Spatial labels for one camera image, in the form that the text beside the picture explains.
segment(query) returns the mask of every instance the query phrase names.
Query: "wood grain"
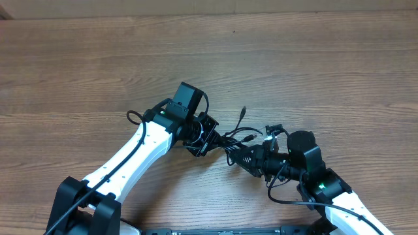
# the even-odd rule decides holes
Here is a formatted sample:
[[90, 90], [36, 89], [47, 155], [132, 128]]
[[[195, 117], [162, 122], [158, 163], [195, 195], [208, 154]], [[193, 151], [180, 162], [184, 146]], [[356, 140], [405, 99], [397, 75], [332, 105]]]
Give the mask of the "wood grain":
[[0, 0], [17, 20], [249, 14], [354, 10], [415, 10], [418, 0]]
[[[42, 234], [62, 180], [107, 161], [135, 131], [125, 112], [181, 81], [207, 92], [221, 133], [243, 105], [242, 126], [313, 131], [383, 224], [418, 229], [417, 11], [2, 21], [0, 54], [0, 234]], [[274, 194], [300, 200], [295, 187]], [[153, 164], [122, 214], [142, 228], [318, 218], [269, 201], [222, 151], [183, 149]]]

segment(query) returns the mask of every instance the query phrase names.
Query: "black cable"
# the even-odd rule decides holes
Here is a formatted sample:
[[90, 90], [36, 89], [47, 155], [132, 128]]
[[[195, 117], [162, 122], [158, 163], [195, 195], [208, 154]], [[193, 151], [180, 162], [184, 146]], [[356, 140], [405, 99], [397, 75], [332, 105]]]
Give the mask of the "black cable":
[[219, 147], [232, 147], [233, 144], [239, 144], [240, 142], [237, 139], [231, 137], [221, 137], [219, 138], [217, 144]]
[[281, 184], [279, 184], [279, 185], [275, 185], [275, 186], [273, 186], [272, 188], [275, 188], [275, 187], [279, 187], [279, 186], [285, 185], [286, 183], [289, 183], [289, 182], [290, 182], [290, 180], [291, 180], [291, 179], [287, 179], [284, 183], [281, 183]]
[[257, 137], [256, 134], [251, 134], [251, 135], [246, 136], [245, 138], [243, 138], [240, 141], [237, 141], [237, 140], [236, 141], [228, 141], [224, 146], [235, 146], [235, 145], [238, 145], [238, 144], [241, 144], [241, 143], [250, 142], [250, 141], [254, 140], [256, 137]]
[[227, 155], [227, 163], [228, 163], [228, 166], [233, 166], [235, 164], [234, 161], [232, 161], [231, 163], [229, 162], [229, 156], [228, 155]]
[[225, 135], [231, 135], [230, 137], [233, 137], [234, 135], [236, 135], [237, 133], [240, 133], [241, 131], [256, 131], [256, 132], [260, 133], [261, 135], [263, 135], [263, 133], [260, 130], [256, 129], [256, 128], [253, 128], [253, 127], [240, 127], [240, 128], [237, 128], [234, 131], [230, 131], [228, 133], [225, 133], [224, 136]]
[[237, 130], [238, 126], [240, 125], [242, 119], [244, 118], [244, 116], [246, 115], [247, 112], [247, 107], [242, 107], [241, 109], [241, 114], [240, 114], [240, 119], [238, 120], [238, 123], [236, 124], [235, 130]]
[[187, 149], [200, 149], [199, 147], [192, 147], [192, 146], [174, 146], [171, 148], [187, 148]]
[[170, 101], [172, 101], [172, 99], [167, 98], [167, 99], [165, 99], [165, 100], [163, 100], [163, 101], [159, 102], [158, 104], [156, 104], [156, 105], [154, 106], [154, 108], [161, 108], [162, 106], [164, 106], [164, 105], [168, 104]]
[[274, 136], [280, 134], [280, 133], [285, 133], [287, 137], [289, 137], [289, 133], [283, 128], [283, 127], [278, 127], [278, 129], [280, 130], [279, 133], [274, 133]]
[[269, 197], [270, 200], [272, 200], [273, 202], [279, 203], [279, 204], [286, 204], [286, 205], [304, 205], [304, 206], [308, 206], [308, 205], [312, 205], [312, 206], [328, 206], [331, 208], [335, 208], [337, 210], [342, 210], [343, 212], [349, 213], [351, 215], [354, 215], [355, 217], [357, 217], [359, 220], [364, 221], [366, 224], [368, 224], [369, 226], [371, 226], [379, 235], [384, 235], [372, 222], [370, 222], [369, 220], [367, 220], [366, 218], [364, 218], [364, 216], [359, 215], [351, 210], [342, 208], [340, 206], [335, 206], [332, 204], [326, 204], [326, 203], [318, 203], [318, 202], [294, 202], [294, 201], [286, 201], [286, 200], [278, 200], [272, 197], [271, 195], [271, 190], [272, 190], [272, 186], [274, 185], [274, 182], [276, 181], [276, 179], [278, 178], [278, 176], [280, 175], [281, 171], [284, 169], [285, 164], [282, 166], [282, 168], [280, 169], [280, 171], [276, 174], [276, 176], [274, 176], [274, 179], [272, 180], [272, 183], [270, 184], [270, 186], [268, 187], [268, 191], [267, 191], [267, 195]]
[[138, 116], [139, 119], [141, 119], [142, 122], [142, 136], [139, 139], [137, 145], [135, 146], [135, 148], [128, 154], [128, 156], [125, 157], [125, 159], [120, 162], [111, 172], [109, 172], [109, 174], [105, 175], [103, 177], [103, 179], [97, 183], [94, 187], [92, 187], [90, 189], [90, 191], [88, 191], [82, 198], [78, 199], [45, 233], [44, 235], [49, 235], [51, 234], [51, 232], [53, 232], [56, 227], [60, 224], [60, 222], [62, 222], [62, 220], [64, 220], [64, 218], [66, 218], [67, 216], [69, 216], [72, 211], [74, 211], [81, 203], [84, 203], [84, 201], [90, 197], [91, 194], [93, 194], [102, 184], [104, 184], [106, 181], [108, 181], [110, 179], [111, 176], [113, 176], [134, 154], [135, 152], [137, 152], [138, 148], [141, 146], [141, 144], [144, 142], [145, 139], [145, 134], [146, 134], [146, 123], [144, 118], [135, 111], [128, 111], [126, 113], [126, 117], [127, 119], [131, 122], [134, 123], [135, 125], [139, 125], [139, 123], [133, 121], [130, 117], [129, 114], [135, 114]]

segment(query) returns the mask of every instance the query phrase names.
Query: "black bracket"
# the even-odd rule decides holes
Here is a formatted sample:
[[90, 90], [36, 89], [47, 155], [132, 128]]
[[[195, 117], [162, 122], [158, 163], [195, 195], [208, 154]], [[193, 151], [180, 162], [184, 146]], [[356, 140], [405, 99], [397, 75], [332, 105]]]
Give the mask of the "black bracket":
[[[201, 118], [204, 115], [203, 112], [201, 112], [198, 116], [198, 118]], [[197, 149], [191, 149], [189, 148], [189, 152], [193, 154], [196, 157], [205, 156], [206, 153], [211, 150], [210, 146], [212, 143], [216, 141], [216, 138], [219, 137], [219, 134], [215, 131], [215, 128], [219, 123], [215, 121], [212, 117], [209, 115], [206, 115], [200, 122], [201, 127], [199, 127], [199, 130], [201, 132], [201, 135], [199, 134], [198, 139], [194, 140], [192, 143], [183, 142], [184, 146], [190, 146]]]
[[273, 125], [273, 126], [266, 126], [266, 135], [267, 136], [272, 136], [272, 140], [271, 140], [271, 144], [270, 144], [270, 151], [278, 151], [279, 150], [279, 145], [277, 143], [276, 140], [276, 135], [280, 134], [281, 131], [283, 129], [283, 125], [282, 124], [278, 124], [278, 125]]
[[[78, 181], [72, 177], [65, 179], [58, 187], [54, 205], [46, 229], [48, 230], [75, 202], [85, 195], [89, 188], [87, 181]], [[94, 215], [75, 209], [54, 231], [54, 235], [114, 235], [120, 231], [121, 204], [110, 193], [103, 196], [94, 193], [88, 204], [96, 206]]]

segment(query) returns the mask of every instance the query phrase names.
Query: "black mount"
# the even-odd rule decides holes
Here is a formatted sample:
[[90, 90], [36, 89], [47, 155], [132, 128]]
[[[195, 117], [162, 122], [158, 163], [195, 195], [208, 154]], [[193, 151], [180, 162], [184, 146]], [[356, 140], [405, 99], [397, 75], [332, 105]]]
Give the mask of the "black mount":
[[[206, 99], [206, 111], [195, 117], [202, 96]], [[208, 105], [203, 91], [182, 82], [165, 109], [157, 105], [145, 111], [144, 118], [164, 126], [168, 133], [173, 133], [172, 145], [177, 140], [183, 140], [183, 145], [193, 147], [188, 149], [191, 154], [196, 157], [205, 156], [212, 150], [210, 146], [219, 136], [215, 131], [219, 123], [207, 114]]]
[[[89, 187], [87, 181], [78, 181], [72, 177], [65, 179], [58, 187], [48, 221], [49, 229], [77, 199], [85, 195]], [[56, 228], [55, 235], [114, 235], [120, 231], [121, 204], [115, 201], [115, 195], [93, 193], [87, 203], [96, 207], [94, 215], [75, 209]]]

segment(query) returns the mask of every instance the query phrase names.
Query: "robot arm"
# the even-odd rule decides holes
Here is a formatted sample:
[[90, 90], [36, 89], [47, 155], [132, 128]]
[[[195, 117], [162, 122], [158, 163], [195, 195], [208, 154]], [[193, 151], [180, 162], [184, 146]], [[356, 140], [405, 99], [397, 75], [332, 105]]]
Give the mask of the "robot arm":
[[83, 180], [88, 181], [87, 187], [97, 185], [105, 175], [114, 169], [123, 159], [135, 148], [142, 136], [142, 125], [146, 125], [147, 133], [144, 143], [138, 148], [135, 154], [113, 175], [102, 184], [96, 191], [102, 195], [112, 193], [115, 200], [123, 204], [126, 196], [132, 187], [137, 183], [145, 171], [158, 158], [166, 154], [172, 142], [172, 134], [165, 131], [161, 125], [151, 121], [141, 123], [136, 133], [107, 163], [95, 172], [87, 175]]
[[[202, 96], [206, 99], [206, 111], [196, 117], [194, 114]], [[267, 126], [265, 142], [247, 147], [242, 143], [253, 140], [253, 135], [242, 141], [228, 135], [235, 131], [258, 130], [238, 128], [238, 122], [234, 131], [220, 136], [215, 131], [217, 121], [207, 114], [208, 106], [203, 91], [182, 83], [173, 99], [166, 99], [147, 110], [144, 118], [139, 115], [141, 124], [128, 116], [131, 122], [139, 125], [136, 133], [107, 163], [82, 181], [68, 177], [61, 183], [45, 234], [139, 235], [138, 229], [121, 222], [121, 204], [151, 164], [178, 140], [184, 141], [185, 148], [196, 157], [221, 147], [227, 153], [229, 165], [237, 163], [255, 177], [264, 176], [267, 182], [275, 176], [268, 190], [270, 199], [306, 205], [322, 215], [307, 234], [392, 234], [366, 209], [351, 187], [325, 167], [313, 133], [297, 131], [289, 134], [281, 125]], [[278, 153], [276, 135], [280, 133], [287, 135], [288, 153]], [[272, 198], [270, 191], [276, 179], [298, 180], [297, 190], [303, 202]], [[89, 206], [95, 213], [78, 211], [78, 206]]]

